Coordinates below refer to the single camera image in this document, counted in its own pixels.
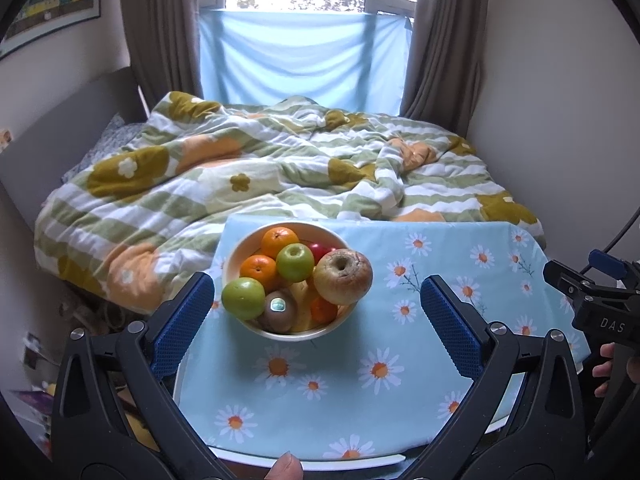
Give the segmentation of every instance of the blue cloth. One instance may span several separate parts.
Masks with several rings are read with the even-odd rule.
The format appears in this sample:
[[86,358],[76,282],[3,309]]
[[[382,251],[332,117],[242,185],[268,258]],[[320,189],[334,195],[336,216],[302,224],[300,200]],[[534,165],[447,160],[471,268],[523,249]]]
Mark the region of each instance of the blue cloth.
[[202,9],[204,97],[272,105],[302,95],[327,108],[398,115],[410,41],[403,16]]
[[[209,271],[218,296],[223,259],[273,221],[229,218]],[[177,386],[178,405],[205,443],[328,460],[394,454],[432,440],[471,382],[460,377],[420,308],[418,287],[430,274],[440,274],[487,321],[526,335],[559,328],[577,362],[589,353],[584,335],[571,327],[571,307],[543,280],[545,255],[512,224],[318,222],[369,257],[371,290],[343,325],[313,342],[277,344],[222,307],[212,310]],[[509,414],[521,380],[511,381],[494,421]]]

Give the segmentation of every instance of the curtain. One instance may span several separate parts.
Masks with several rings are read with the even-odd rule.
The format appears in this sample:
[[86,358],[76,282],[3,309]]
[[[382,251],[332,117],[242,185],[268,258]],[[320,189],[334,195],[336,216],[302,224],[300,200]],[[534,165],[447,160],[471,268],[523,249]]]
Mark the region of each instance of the curtain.
[[401,114],[466,136],[481,83],[488,0],[418,0]]
[[198,0],[120,0],[131,67],[149,108],[167,92],[202,97]]
[[410,42],[403,16],[202,9],[204,97],[272,105],[302,95],[398,115]]

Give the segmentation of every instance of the light blue sheer curtain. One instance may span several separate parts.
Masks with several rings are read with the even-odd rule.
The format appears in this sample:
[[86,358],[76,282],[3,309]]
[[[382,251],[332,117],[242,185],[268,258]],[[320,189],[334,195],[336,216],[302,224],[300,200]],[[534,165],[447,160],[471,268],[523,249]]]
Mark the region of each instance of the light blue sheer curtain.
[[398,115],[410,41],[403,16],[201,9],[204,97]]

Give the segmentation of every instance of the blue gripper pad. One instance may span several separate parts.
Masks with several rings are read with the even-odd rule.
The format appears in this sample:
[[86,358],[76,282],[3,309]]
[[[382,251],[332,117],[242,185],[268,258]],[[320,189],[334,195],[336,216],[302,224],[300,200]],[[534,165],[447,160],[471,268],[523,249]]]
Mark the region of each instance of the blue gripper pad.
[[457,298],[450,300],[432,277],[422,282],[420,304],[424,313],[431,321],[453,364],[456,365],[458,373],[463,377],[476,380],[484,371],[482,345],[462,319],[452,301],[462,303]]
[[187,348],[204,321],[214,299],[213,280],[199,272],[171,300],[178,302],[169,321],[153,340],[154,358],[150,365],[153,375],[161,380],[175,374]]
[[626,265],[615,256],[604,253],[597,249],[589,253],[589,265],[614,280],[622,280],[626,276]]

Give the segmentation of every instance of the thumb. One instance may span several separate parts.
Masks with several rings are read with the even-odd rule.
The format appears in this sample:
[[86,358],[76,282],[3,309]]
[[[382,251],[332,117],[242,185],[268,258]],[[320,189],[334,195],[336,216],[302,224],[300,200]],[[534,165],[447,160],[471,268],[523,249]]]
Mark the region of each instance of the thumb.
[[629,358],[629,361],[626,362],[626,373],[633,384],[640,384],[640,358]]
[[290,452],[276,460],[265,476],[266,480],[302,480],[302,464]]

